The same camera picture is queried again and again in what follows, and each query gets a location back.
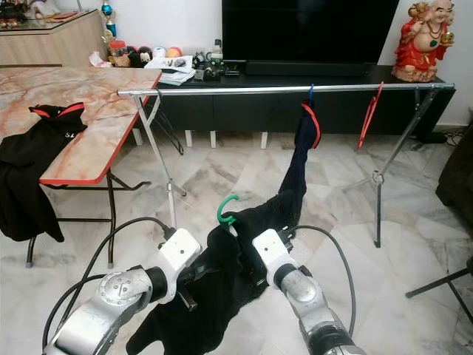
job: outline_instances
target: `tile floor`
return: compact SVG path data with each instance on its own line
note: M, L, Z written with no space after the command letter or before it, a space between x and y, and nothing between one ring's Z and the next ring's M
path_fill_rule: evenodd
M194 147L180 157L163 141L163 155L177 184L188 196L177 198L179 226L203 245L217 224L216 211L225 196L236 193L233 210L262 203L274 195L292 155L292 135L272 134L266 150L258 134L218 134L218 149L210 149L207 134L194 135ZM395 137L368 137L361 151L356 137L325 135L307 162L307 194L301 223L332 231L344 249L355 281L358 316L354 340L368 354L472 354L473 326L444 285L408 300L404 293L447 273L464 268L473 252L471 230L435 196L438 176L452 152L447 145L411 150L408 142L386 174L383 186L382 248L374 237L374 188L370 184L343 187L369 177L394 146ZM164 177L149 145L129 140L113 166L122 180L153 184L136 192L117 192L118 223L155 216L170 223ZM47 191L58 216L107 216L105 193ZM79 280L108 225L62 223L66 241L41 235L31 269L24 267L27 242L1 237L2 354L39 354L41 333L60 294ZM160 230L135 224L118 234L115 270L154 265ZM294 257L321 283L329 305L345 325L350 318L347 277L335 248L315 232L301 232ZM93 274L107 272L105 254ZM455 282L473 310L473 278ZM95 285L84 288L84 300ZM122 328L109 354L125 354L126 340L154 306ZM160 343L144 355L162 354ZM285 298L267 290L245 306L213 354L307 354L299 327Z

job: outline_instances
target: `marble table top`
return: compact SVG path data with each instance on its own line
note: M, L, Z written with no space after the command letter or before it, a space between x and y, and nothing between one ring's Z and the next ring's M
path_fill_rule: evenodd
M160 70L117 68L0 69L0 142L26 132L39 117L28 107L66 107L83 101L81 116L88 128L56 157L40 183L99 183L138 118L135 102L118 89L151 89Z

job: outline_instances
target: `brown sofa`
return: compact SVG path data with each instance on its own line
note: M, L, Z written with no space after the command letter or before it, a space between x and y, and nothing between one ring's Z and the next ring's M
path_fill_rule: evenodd
M446 206L456 205L473 225L473 125L455 148L435 192Z

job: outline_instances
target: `black garment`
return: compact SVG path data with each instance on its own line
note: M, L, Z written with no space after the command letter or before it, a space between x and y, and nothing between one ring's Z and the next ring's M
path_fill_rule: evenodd
M0 144L0 229L16 241L45 231L62 242L55 213L38 181L61 150L87 128L81 121L84 104L38 105L30 111L41 120Z
M255 208L224 214L236 218L233 226L238 238L221 226L208 235L208 248L194 264L206 264L219 271L186 286L197 309L189 312L179 297L158 305L128 341L129 355L140 353L157 340L163 342L166 355L201 355L217 348L230 320L266 287L255 286L255 280L265 278L266 270L252 245L253 239L267 229L278 231L299 221L306 192L307 151L315 148L319 139L313 110L303 104L296 149L278 195Z

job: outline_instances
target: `red statue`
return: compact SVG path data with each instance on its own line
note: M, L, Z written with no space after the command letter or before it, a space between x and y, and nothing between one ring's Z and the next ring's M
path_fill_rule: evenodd
M398 55L392 74L403 81L432 81L437 74L437 59L443 60L446 49L453 45L454 35L448 31L454 13L451 0L435 0L414 4L409 9L412 20L401 30Z

